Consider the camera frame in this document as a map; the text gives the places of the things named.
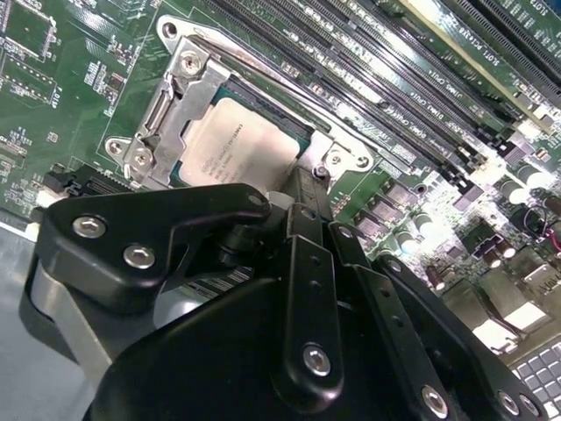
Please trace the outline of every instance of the motherboard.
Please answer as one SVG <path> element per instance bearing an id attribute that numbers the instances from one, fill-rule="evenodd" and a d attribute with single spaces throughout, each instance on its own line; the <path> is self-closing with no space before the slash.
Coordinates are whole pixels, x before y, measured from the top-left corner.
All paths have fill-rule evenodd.
<path id="1" fill-rule="evenodd" d="M 304 168 L 369 258 L 398 257 L 512 360 L 559 334 L 560 13 L 544 0 L 0 0 L 3 225 L 32 238 L 34 211 L 76 186 L 267 193 Z"/>

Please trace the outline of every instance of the red wire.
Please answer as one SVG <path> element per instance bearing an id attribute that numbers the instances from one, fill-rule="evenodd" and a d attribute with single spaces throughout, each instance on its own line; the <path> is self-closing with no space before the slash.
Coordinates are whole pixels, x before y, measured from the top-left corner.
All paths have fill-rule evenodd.
<path id="1" fill-rule="evenodd" d="M 561 252 L 561 244 L 559 244 L 559 240 L 557 239 L 557 237 L 555 236 L 554 233 L 552 233 L 550 235 L 550 239 L 551 239 L 551 243 L 553 243 L 553 246 L 555 247 L 555 249 L 558 252 Z"/>

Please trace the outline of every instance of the silver screw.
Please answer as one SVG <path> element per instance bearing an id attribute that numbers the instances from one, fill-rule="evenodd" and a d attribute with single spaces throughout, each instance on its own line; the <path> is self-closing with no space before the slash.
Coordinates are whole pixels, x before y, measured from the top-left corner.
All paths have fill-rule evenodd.
<path id="1" fill-rule="evenodd" d="M 352 238 L 352 232 L 346 226 L 339 226 L 339 232 L 341 232 L 343 236 L 348 239 Z"/>
<path id="2" fill-rule="evenodd" d="M 388 262 L 388 265 L 389 265 L 390 268 L 392 268 L 392 270 L 393 270 L 394 272 L 401 272 L 401 265 L 400 265 L 397 261 L 395 261 L 395 260 L 390 260 L 390 261 Z"/>
<path id="3" fill-rule="evenodd" d="M 134 157 L 134 161 L 143 167 L 146 164 L 146 157 L 144 155 L 137 155 Z"/>
<path id="4" fill-rule="evenodd" d="M 186 75 L 194 76 L 201 71 L 202 63 L 201 59 L 194 51 L 186 51 L 181 55 L 181 70 Z"/>
<path id="5" fill-rule="evenodd" d="M 499 395 L 499 402 L 501 402 L 501 405 L 505 408 L 505 410 L 510 412 L 515 417 L 520 415 L 520 408 L 518 408 L 518 405 L 516 404 L 516 402 L 513 400 L 512 397 L 507 395 L 502 390 L 499 391 L 498 395 Z"/>
<path id="6" fill-rule="evenodd" d="M 152 250 L 144 246 L 128 246 L 123 253 L 124 261 L 136 269 L 148 269 L 156 262 Z"/>
<path id="7" fill-rule="evenodd" d="M 317 167 L 314 168 L 314 175 L 317 178 L 325 178 L 330 175 L 330 172 L 323 165 L 318 165 Z"/>
<path id="8" fill-rule="evenodd" d="M 93 217 L 80 217 L 72 223 L 74 232 L 85 239 L 99 239 L 107 230 L 102 220 Z"/>
<path id="9" fill-rule="evenodd" d="M 524 404 L 524 406 L 526 407 L 527 410 L 530 411 L 530 413 L 534 416 L 534 417 L 539 417 L 540 416 L 540 410 L 536 407 L 536 404 L 533 403 L 529 397 L 525 396 L 525 395 L 520 395 L 520 400 L 522 401 L 522 403 Z"/>
<path id="10" fill-rule="evenodd" d="M 323 349 L 317 346 L 306 346 L 304 349 L 304 364 L 313 374 L 325 377 L 331 371 L 331 362 Z"/>
<path id="11" fill-rule="evenodd" d="M 431 386 L 424 386 L 421 390 L 424 404 L 440 419 L 448 417 L 448 405 L 440 394 Z"/>
<path id="12" fill-rule="evenodd" d="M 370 164 L 370 160 L 366 156 L 360 156 L 357 159 L 357 167 L 359 168 L 366 168 L 368 167 L 368 164 Z"/>
<path id="13" fill-rule="evenodd" d="M 111 142 L 109 142 L 109 152 L 113 153 L 114 155 L 120 155 L 121 153 L 123 153 L 123 147 L 120 143 L 112 140 Z"/>

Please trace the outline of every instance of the gray surface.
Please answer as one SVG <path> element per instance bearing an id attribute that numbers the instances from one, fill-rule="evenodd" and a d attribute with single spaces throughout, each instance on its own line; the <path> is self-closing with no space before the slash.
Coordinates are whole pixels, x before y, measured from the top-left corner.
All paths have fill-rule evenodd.
<path id="1" fill-rule="evenodd" d="M 93 397 L 82 371 L 33 339 L 18 317 L 32 249 L 0 229 L 0 420 L 81 420 Z"/>

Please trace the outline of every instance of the black cable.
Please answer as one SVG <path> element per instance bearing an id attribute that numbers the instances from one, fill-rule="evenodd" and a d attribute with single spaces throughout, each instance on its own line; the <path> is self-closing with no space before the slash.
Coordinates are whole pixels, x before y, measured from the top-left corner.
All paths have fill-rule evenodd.
<path id="1" fill-rule="evenodd" d="M 543 229 L 542 229 L 542 232 L 536 232 L 536 231 L 534 231 L 533 229 L 531 229 L 531 228 L 528 226 L 528 217 L 529 217 L 529 214 L 530 214 L 530 212 L 532 212 L 534 209 L 539 209 L 539 210 L 541 210 L 542 213 L 543 213 Z M 538 205 L 532 206 L 532 207 L 530 207 L 530 208 L 528 209 L 528 211 L 527 211 L 526 214 L 524 215 L 524 219 L 523 219 L 523 221 L 522 221 L 522 224 L 523 224 L 523 226 L 524 226 L 524 228 L 525 228 L 526 230 L 528 230 L 528 231 L 529 231 L 530 233 L 532 233 L 537 239 L 539 239 L 539 238 L 542 238 L 542 237 L 545 236 L 545 233 L 546 233 L 546 231 L 547 231 L 547 219 L 548 219 L 548 216 L 547 216 L 547 209 L 545 209 L 543 206 L 541 206 L 541 205 L 538 204 Z"/>

